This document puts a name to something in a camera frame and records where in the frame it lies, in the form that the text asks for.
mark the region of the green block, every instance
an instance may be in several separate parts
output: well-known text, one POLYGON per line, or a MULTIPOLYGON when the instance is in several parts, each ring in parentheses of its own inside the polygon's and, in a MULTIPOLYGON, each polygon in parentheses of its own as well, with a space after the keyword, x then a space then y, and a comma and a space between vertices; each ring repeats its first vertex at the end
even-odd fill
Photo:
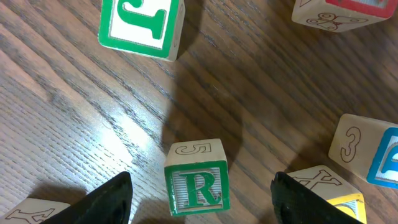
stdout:
POLYGON ((174 61, 185 16, 183 0, 103 0, 102 46, 174 61))
POLYGON ((228 165, 219 139, 173 144, 164 172, 171 215, 230 209, 228 165))

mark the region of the green frame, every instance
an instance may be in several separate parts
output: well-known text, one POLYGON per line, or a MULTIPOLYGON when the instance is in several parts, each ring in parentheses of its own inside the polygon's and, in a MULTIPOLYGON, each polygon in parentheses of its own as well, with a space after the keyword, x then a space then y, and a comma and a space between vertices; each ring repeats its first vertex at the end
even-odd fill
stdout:
POLYGON ((172 216, 184 216, 184 215, 193 215, 193 214, 200 214, 200 213, 207 213, 207 212, 220 212, 229 210, 231 208, 229 202, 229 179, 228 179, 228 165, 226 161, 211 161, 211 162, 201 162, 201 163, 194 163, 194 164, 182 164, 182 165, 174 165, 168 166, 164 168, 164 174, 166 179, 166 187, 167 193, 169 195, 169 204, 170 204, 170 211, 172 216), (221 193, 222 193, 222 201, 223 201, 223 208, 216 208, 216 209, 206 209, 206 210, 199 210, 194 212, 178 212, 177 210, 177 201, 175 198, 175 190, 173 185, 173 172, 175 171, 185 171, 185 170, 200 170, 212 167, 219 167, 220 168, 220 177, 221 177, 221 193))
POLYGON ((101 23, 99 25, 98 31, 98 42, 101 45, 112 49, 127 50, 138 54, 150 55, 159 58, 167 58, 169 56, 170 48, 173 41, 175 21, 177 20, 178 4, 180 1, 172 0, 171 2, 169 19, 166 26, 166 33, 162 49, 157 49, 146 45, 110 37, 109 32, 111 29, 110 25, 112 11, 116 10, 113 9, 113 1, 114 0, 103 0, 101 9, 101 23))

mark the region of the wooden block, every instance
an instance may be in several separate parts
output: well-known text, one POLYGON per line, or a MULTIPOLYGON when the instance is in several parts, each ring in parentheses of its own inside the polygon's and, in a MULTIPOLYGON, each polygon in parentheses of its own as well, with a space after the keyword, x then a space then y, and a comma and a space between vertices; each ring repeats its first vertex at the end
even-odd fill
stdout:
POLYGON ((105 47, 174 61, 183 0, 103 0, 98 40, 105 47))
POLYGON ((316 166, 288 174, 319 197, 366 224, 362 193, 327 166, 316 166))
POLYGON ((61 212, 69 204, 27 198, 15 208, 11 209, 1 219, 1 224, 36 224, 61 212))
POLYGON ((296 0, 292 20, 331 32, 344 32, 390 18, 398 0, 296 0))
POLYGON ((398 125, 344 114, 329 157, 371 184, 398 189, 398 125))
POLYGON ((173 216, 230 208, 228 166, 220 139, 173 144, 164 172, 173 216))

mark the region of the wooden surface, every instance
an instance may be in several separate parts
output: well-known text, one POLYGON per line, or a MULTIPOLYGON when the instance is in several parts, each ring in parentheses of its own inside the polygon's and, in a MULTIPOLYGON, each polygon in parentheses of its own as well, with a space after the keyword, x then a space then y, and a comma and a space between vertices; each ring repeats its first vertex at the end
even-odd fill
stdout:
POLYGON ((327 152, 343 113, 398 123, 398 17, 332 34, 293 23, 293 0, 185 4, 169 63, 100 46, 101 0, 1 0, 0 213, 128 170, 132 223, 275 223, 274 174, 324 164, 363 192, 368 223, 397 223, 398 192, 327 152), (165 154, 206 138, 226 149, 232 209, 171 219, 165 154))

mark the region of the yellow border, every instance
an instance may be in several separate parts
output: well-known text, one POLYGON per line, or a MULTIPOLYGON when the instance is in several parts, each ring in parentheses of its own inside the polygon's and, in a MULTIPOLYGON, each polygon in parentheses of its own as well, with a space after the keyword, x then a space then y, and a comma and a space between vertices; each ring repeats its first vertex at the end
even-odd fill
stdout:
MULTIPOLYGON (((364 224, 367 224, 366 221, 366 210, 365 210, 365 200, 363 198, 362 194, 351 194, 351 195, 346 195, 346 196, 342 196, 342 197, 338 197, 338 198, 333 198, 328 200, 329 203, 331 203, 332 205, 334 205, 336 208, 339 208, 338 206, 341 205, 342 203, 347 203, 347 202, 352 202, 352 201, 356 201, 356 204, 358 206, 358 216, 359 219, 358 221, 361 221, 364 224)), ((341 211, 345 212, 346 214, 348 214, 349 216, 356 218, 354 211, 345 211, 344 209, 339 208, 341 211)))

